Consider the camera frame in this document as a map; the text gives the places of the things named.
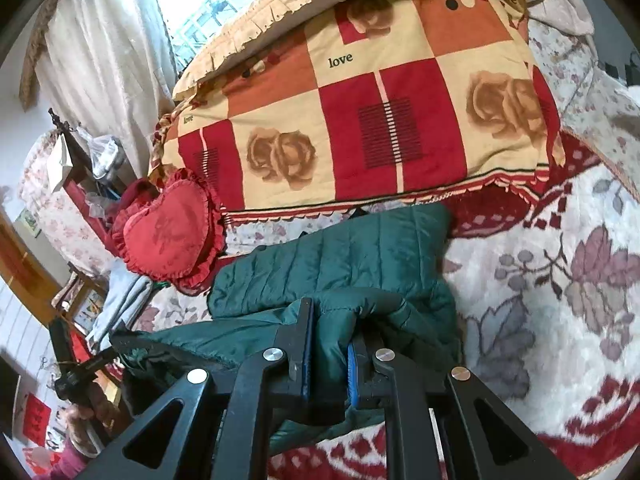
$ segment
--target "rose print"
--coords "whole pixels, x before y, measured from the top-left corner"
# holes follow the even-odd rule
[[[394,8],[388,0],[353,0],[347,18],[360,34],[377,38],[391,32]]]
[[[316,168],[316,149],[300,131],[256,128],[249,137],[246,158],[252,173],[264,182],[284,179],[294,190],[308,186]]]
[[[516,140],[526,135],[537,148],[545,141],[546,124],[530,80],[476,72],[468,88],[466,113],[472,124],[494,139]]]

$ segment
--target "red heart-shaped cushion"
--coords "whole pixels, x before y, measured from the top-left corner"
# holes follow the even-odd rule
[[[225,246],[220,209],[213,186],[181,168],[152,203],[134,202],[118,213],[110,233],[114,248],[132,272],[199,294],[210,286]]]
[[[193,180],[179,180],[124,226],[127,267],[154,280],[193,271],[209,234],[206,192]]]

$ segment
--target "red and beige checkered quilt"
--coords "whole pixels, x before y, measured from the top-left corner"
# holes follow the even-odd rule
[[[338,4],[201,85],[153,173],[196,171],[236,221],[491,182],[535,201],[563,154],[523,12],[524,0]]]

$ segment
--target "gray cloth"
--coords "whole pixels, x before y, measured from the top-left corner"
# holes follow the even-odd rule
[[[86,338],[87,345],[93,352],[97,353],[111,346],[109,334],[121,321],[127,328],[133,326],[151,295],[153,285],[153,280],[148,276],[140,276],[127,270],[120,258],[113,261],[107,300]]]

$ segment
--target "green jacket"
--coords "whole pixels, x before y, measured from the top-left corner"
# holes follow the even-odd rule
[[[224,267],[209,294],[213,321],[177,326],[146,338],[229,366],[273,345],[282,324],[296,322],[300,299],[314,301],[314,384],[346,383],[346,348],[357,319],[369,318],[388,348],[426,367],[446,370],[459,351],[455,304],[436,263],[449,214],[417,205],[354,218],[285,244],[270,246]],[[186,370],[164,352],[123,356],[139,378],[161,389]],[[285,421],[271,451],[345,434],[383,420],[380,410],[346,407],[330,428]]]

